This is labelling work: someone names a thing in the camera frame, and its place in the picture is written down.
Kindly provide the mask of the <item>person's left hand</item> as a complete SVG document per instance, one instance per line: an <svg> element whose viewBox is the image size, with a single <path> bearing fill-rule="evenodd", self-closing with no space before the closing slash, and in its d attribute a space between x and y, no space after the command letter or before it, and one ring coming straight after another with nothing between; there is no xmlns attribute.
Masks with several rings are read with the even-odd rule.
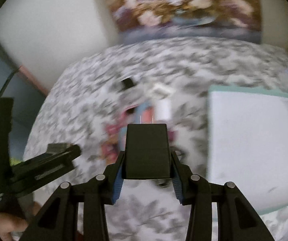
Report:
<svg viewBox="0 0 288 241"><path fill-rule="evenodd" d="M41 209L41 204L36 201L19 202L19 207L26 213L35 216ZM0 238L1 240L13 240L12 232L24 232L29 223L12 214L0 213Z"/></svg>

